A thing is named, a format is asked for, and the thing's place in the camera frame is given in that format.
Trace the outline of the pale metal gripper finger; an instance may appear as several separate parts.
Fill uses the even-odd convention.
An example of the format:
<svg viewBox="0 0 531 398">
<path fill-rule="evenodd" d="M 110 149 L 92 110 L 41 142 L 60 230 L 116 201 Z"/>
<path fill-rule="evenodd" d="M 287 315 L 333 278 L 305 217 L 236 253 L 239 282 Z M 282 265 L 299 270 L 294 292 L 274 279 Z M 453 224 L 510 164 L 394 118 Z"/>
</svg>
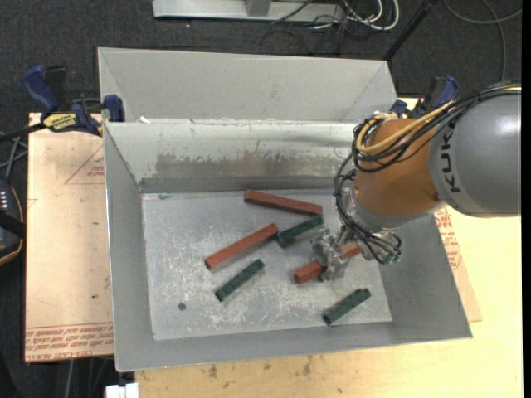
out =
<svg viewBox="0 0 531 398">
<path fill-rule="evenodd" d="M 330 230 L 321 230 L 311 241 L 311 247 L 316 257 L 328 264 L 337 254 L 337 241 Z"/>
<path fill-rule="evenodd" d="M 348 266 L 347 260 L 337 260 L 324 267 L 323 273 L 319 276 L 320 281 L 334 281 L 342 279 Z"/>
</svg>

